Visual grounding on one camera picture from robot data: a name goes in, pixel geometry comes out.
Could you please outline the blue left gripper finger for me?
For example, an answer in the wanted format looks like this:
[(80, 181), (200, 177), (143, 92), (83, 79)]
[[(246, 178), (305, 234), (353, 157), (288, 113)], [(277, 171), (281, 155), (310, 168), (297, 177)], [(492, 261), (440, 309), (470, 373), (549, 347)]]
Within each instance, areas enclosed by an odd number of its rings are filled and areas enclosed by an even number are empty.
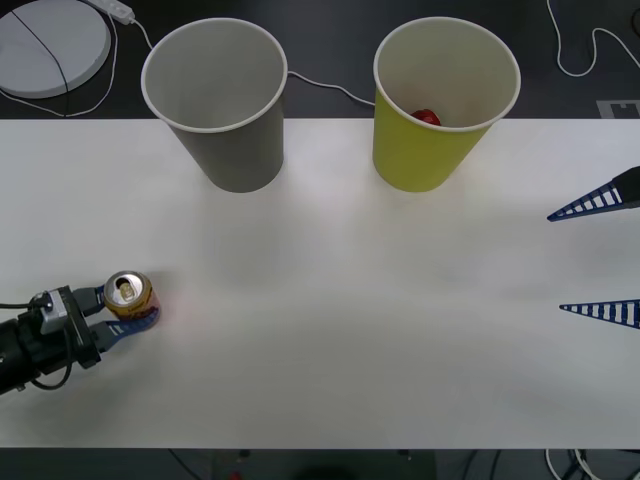
[(152, 328), (159, 320), (160, 315), (159, 308), (152, 308), (148, 315), (139, 319), (110, 320), (91, 325), (89, 329), (97, 351), (100, 354), (106, 353), (120, 340)]
[(103, 285), (78, 288), (72, 295), (84, 317), (95, 315), (105, 308)]

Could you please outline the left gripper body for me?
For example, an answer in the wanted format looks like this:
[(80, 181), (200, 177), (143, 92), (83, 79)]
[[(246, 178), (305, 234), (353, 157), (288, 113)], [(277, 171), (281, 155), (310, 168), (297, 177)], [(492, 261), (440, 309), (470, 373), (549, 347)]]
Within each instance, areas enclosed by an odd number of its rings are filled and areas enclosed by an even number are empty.
[(50, 374), (70, 364), (88, 369), (100, 361), (87, 324), (68, 286), (37, 294), (18, 315), (18, 339), (31, 365)]

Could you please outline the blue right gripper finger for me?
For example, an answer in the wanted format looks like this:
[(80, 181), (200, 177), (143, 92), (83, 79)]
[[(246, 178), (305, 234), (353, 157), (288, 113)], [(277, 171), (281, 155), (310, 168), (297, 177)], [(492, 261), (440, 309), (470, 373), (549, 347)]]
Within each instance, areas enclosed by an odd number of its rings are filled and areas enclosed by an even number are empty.
[(551, 213), (547, 220), (557, 222), (600, 213), (639, 207), (640, 167), (633, 167), (608, 183), (573, 200)]
[(605, 302), (561, 304), (565, 312), (598, 319), (610, 324), (639, 329), (640, 300), (618, 300)]

